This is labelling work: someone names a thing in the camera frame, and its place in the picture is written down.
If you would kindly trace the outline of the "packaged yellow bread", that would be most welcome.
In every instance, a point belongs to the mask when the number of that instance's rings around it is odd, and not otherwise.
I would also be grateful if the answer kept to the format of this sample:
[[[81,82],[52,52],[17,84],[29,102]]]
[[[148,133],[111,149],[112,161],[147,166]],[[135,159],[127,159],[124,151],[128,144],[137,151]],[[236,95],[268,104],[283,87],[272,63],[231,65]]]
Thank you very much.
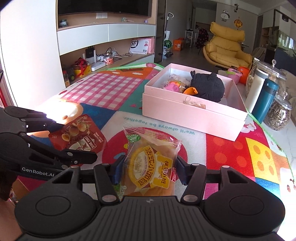
[[[182,142],[168,133],[148,128],[123,127],[128,153],[120,181],[124,196],[173,196],[176,160]]]

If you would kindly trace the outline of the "red snack bag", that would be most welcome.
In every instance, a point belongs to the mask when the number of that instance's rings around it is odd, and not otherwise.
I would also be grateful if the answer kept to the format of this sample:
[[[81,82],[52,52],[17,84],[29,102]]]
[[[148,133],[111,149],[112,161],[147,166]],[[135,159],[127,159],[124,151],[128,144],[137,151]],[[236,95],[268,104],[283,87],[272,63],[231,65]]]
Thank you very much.
[[[107,140],[92,118],[83,114],[49,134],[49,140],[57,150],[78,150],[101,152],[107,147]]]

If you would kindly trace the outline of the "orange pumpkin toy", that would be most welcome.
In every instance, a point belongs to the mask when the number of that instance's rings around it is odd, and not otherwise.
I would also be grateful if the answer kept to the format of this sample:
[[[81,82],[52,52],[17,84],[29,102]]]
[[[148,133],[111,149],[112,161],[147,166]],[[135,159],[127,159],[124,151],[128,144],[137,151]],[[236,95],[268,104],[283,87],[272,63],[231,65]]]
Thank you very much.
[[[195,87],[188,87],[183,93],[186,95],[197,95],[198,91]]]

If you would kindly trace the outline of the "black plush toy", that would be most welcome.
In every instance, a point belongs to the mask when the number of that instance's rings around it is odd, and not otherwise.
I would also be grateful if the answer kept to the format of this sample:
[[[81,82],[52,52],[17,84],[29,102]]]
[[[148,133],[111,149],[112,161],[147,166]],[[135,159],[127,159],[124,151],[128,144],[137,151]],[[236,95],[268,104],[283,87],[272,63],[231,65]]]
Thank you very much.
[[[195,97],[203,98],[213,102],[220,102],[225,92],[225,86],[215,73],[201,74],[196,71],[190,72],[192,80],[191,87],[197,90]]]

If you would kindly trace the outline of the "pink and teal toy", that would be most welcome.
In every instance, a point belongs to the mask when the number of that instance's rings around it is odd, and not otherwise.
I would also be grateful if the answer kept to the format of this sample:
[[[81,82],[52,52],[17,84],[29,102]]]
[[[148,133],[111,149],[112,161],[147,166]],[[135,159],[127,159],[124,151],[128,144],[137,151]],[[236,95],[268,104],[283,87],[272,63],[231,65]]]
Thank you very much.
[[[177,82],[171,81],[165,84],[163,89],[173,91],[173,92],[180,92],[180,85]]]

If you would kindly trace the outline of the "teal thermos bottle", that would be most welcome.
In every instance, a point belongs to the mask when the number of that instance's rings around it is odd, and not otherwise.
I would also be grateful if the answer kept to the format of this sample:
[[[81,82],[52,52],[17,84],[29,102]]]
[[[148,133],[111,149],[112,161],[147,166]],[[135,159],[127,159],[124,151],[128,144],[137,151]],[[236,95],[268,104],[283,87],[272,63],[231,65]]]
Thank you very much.
[[[279,85],[274,81],[266,78],[255,107],[252,111],[252,115],[257,119],[259,123],[262,123],[273,100],[278,91]]]

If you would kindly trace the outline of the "white thermos bottle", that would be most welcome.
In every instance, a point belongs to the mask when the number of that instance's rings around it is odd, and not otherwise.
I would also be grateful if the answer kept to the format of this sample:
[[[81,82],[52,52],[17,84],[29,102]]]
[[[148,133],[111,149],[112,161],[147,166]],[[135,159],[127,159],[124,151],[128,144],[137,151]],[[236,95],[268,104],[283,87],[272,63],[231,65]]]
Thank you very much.
[[[267,77],[267,73],[265,73],[262,70],[256,69],[254,78],[252,79],[252,83],[250,85],[250,89],[248,91],[247,98],[245,101],[245,106],[250,113],[253,111],[255,107],[261,89],[263,87],[264,81]]]

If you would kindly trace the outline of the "pink toy bucket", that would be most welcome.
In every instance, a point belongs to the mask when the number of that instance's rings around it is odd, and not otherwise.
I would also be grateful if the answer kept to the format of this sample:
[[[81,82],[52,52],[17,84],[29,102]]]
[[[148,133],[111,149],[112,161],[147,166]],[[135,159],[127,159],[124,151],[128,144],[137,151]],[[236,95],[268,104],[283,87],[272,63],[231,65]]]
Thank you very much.
[[[226,75],[228,78],[231,78],[235,84],[239,83],[240,78],[242,77],[242,73],[234,68],[229,68],[226,70]]]

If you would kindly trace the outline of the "white power strip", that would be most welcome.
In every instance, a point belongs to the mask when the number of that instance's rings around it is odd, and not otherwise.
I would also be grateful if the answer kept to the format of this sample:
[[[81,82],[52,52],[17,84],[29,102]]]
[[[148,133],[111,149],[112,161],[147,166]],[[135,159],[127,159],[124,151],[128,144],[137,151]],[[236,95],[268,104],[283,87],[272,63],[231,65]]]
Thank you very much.
[[[98,70],[98,69],[101,69],[101,68],[103,68],[103,67],[105,67],[106,66],[106,63],[103,61],[103,62],[96,62],[96,63],[93,63],[92,65],[91,65],[91,71],[92,72],[95,72],[96,70]]]

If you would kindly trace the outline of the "yellow lounge chair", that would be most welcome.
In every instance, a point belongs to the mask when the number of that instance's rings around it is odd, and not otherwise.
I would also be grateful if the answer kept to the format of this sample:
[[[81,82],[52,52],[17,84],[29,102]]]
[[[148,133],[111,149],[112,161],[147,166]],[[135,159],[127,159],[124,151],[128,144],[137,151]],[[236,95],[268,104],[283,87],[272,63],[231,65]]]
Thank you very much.
[[[235,30],[212,22],[210,32],[213,38],[203,47],[206,60],[219,67],[250,68],[253,57],[242,51],[241,44],[245,40],[243,30]]]

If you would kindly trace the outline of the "large glass nut jar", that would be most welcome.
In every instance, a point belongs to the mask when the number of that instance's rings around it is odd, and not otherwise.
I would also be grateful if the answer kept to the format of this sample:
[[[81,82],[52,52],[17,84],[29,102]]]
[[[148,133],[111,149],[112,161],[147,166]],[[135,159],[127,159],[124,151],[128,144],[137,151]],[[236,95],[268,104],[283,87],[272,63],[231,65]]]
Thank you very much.
[[[260,70],[260,72],[263,74],[263,77],[261,78],[263,79],[268,78],[271,81],[278,84],[279,89],[277,91],[277,94],[281,97],[284,97],[286,92],[287,77],[284,74],[284,72],[276,68],[275,65],[276,65],[275,60],[272,60],[272,64],[268,64],[263,61],[260,61],[257,58],[253,59],[252,66],[248,74],[246,85],[245,85],[246,96],[248,96],[249,94],[250,88],[255,78],[256,71]]]

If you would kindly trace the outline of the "white SF envelope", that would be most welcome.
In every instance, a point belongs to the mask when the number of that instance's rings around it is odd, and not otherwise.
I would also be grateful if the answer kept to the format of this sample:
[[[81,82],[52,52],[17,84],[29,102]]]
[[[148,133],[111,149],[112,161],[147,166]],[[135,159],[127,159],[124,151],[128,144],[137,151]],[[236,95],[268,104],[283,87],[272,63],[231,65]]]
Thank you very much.
[[[132,39],[129,52],[132,54],[152,54],[154,52],[154,38]]]

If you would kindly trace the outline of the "glass fish tank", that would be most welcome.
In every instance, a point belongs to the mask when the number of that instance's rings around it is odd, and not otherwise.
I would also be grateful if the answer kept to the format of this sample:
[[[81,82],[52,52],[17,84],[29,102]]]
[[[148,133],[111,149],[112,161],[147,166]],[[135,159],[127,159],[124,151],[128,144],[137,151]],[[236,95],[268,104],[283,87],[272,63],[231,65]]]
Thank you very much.
[[[264,62],[295,75],[295,40],[279,30],[279,27],[262,28],[260,47],[265,48]]]

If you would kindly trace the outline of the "black television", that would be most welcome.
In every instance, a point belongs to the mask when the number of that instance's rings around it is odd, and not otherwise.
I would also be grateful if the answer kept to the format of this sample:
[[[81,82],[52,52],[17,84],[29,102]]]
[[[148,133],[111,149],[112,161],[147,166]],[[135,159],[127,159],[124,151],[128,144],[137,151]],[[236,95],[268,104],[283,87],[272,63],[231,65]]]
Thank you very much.
[[[121,13],[138,16],[152,15],[149,0],[61,0],[58,15],[81,13]]]

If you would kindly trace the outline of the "panda wall clock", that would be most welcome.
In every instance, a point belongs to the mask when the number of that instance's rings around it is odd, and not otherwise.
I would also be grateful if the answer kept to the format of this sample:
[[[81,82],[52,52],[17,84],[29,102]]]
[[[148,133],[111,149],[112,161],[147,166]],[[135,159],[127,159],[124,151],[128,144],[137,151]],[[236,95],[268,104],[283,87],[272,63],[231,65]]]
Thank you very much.
[[[229,12],[226,9],[223,10],[220,17],[221,17],[221,21],[223,21],[223,22],[228,21],[230,19]]]

